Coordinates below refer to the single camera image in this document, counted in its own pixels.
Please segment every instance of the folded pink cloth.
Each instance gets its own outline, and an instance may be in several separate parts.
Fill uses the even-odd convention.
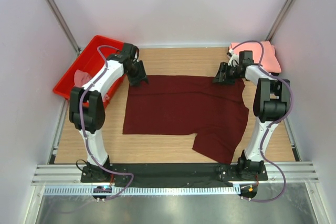
[[[264,57],[262,61],[263,68],[271,73],[281,73],[280,64],[275,57],[275,48],[269,41],[262,41],[264,46]],[[231,43],[230,48],[237,46],[239,43]],[[261,46],[258,43],[245,43],[237,47],[234,52],[239,55],[240,51],[250,50],[253,52],[253,59],[255,63],[259,63],[261,57]]]
[[[74,75],[74,84],[75,87],[82,87],[83,85],[85,85],[86,83],[88,83],[90,80],[92,79],[92,76],[89,75],[86,72],[83,72],[81,70],[76,70],[75,75]],[[106,100],[109,100],[110,97],[106,94],[103,97],[103,102],[105,102]]]

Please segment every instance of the maroon cloth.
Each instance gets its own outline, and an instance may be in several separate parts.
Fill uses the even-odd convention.
[[[244,82],[213,84],[213,77],[148,76],[149,84],[129,87],[123,134],[189,135],[193,150],[230,164],[243,137],[248,108]]]

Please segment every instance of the wall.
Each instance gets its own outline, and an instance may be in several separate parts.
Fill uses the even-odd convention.
[[[45,0],[0,0],[0,223],[23,223],[37,164],[51,151],[62,99],[52,88],[75,58]]]
[[[295,94],[289,119],[300,154],[313,161],[334,214],[335,17],[335,0],[296,0],[272,41]]]
[[[96,34],[138,46],[266,38],[285,0],[55,0],[80,46]]]

